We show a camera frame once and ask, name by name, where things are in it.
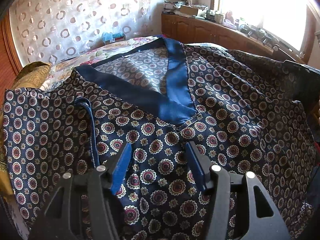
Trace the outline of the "white circle-patterned curtain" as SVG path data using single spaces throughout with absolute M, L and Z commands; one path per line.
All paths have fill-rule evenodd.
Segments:
M 99 47 L 104 32 L 149 36 L 162 0 L 15 0 L 9 10 L 21 65 L 56 64 Z

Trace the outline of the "cardboard box on cabinet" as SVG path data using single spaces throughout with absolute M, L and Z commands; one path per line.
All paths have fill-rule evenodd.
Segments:
M 190 16 L 201 16 L 206 10 L 206 7 L 199 7 L 199 6 L 186 6 L 182 5 L 180 7 L 180 12 Z

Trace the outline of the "wooden cabinet under window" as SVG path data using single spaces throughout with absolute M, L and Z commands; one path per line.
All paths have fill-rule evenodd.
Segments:
M 161 15 L 161 22 L 164 36 L 185 44 L 214 43 L 227 49 L 245 51 L 277 61 L 291 60 L 301 64 L 304 63 L 301 59 L 280 48 L 274 51 L 263 45 L 262 42 L 220 24 L 164 13 Z

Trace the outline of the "brown wooden wardrobe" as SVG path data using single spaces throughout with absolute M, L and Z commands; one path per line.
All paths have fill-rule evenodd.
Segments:
M 0 96 L 2 104 L 5 90 L 11 87 L 16 76 L 22 70 L 14 45 L 8 12 L 1 19 L 0 35 Z

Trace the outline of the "teal tissue box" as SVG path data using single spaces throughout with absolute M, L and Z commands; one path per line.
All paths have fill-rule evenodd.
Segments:
M 119 32 L 119 33 L 104 32 L 101 36 L 101 39 L 104 44 L 113 43 L 116 40 L 125 39 L 125 34 L 123 32 Z

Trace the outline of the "pink figurine on cabinet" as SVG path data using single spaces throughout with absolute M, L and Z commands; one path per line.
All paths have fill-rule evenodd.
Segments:
M 231 11 L 226 12 L 223 25 L 227 28 L 236 29 L 235 20 Z

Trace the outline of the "gold brown pillow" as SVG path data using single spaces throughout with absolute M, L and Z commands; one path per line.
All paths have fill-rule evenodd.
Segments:
M 17 75 L 12 88 L 40 88 L 46 80 L 50 72 L 50 65 L 41 61 L 36 61 L 26 65 Z M 1 107 L 1 195 L 13 195 L 13 190 L 10 183 L 9 173 L 7 171 L 6 150 L 4 148 L 4 133 L 3 133 L 3 107 Z

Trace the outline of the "navy patterned silk garment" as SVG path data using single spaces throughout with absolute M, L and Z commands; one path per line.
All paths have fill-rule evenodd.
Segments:
M 193 141 L 213 165 L 257 175 L 290 239 L 318 239 L 309 121 L 318 97 L 319 74 L 304 66 L 168 38 L 77 66 L 50 91 L 8 89 L 3 133 L 16 228 L 29 239 L 65 173 L 105 165 L 127 142 L 118 239 L 204 239 L 209 197 L 187 163 Z

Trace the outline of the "window with wooden frame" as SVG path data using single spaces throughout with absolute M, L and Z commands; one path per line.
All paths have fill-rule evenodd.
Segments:
M 314 0 L 217 0 L 217 8 L 264 29 L 308 61 L 317 25 Z

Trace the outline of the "floral pink quilt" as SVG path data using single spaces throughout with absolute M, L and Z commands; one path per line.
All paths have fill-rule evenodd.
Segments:
M 147 43 L 153 42 L 158 37 L 148 36 L 148 37 L 138 37 L 131 38 L 125 41 L 114 42 L 111 44 L 104 45 L 100 48 L 93 49 L 91 51 L 85 52 L 84 54 L 68 59 L 66 61 L 60 62 L 54 66 L 51 66 L 50 72 L 41 86 L 41 89 L 50 91 L 55 87 L 59 86 L 65 79 L 67 79 L 74 67 L 82 64 L 94 64 L 99 61 L 109 59 L 110 57 L 122 53 L 127 53 L 136 47 L 140 47 Z

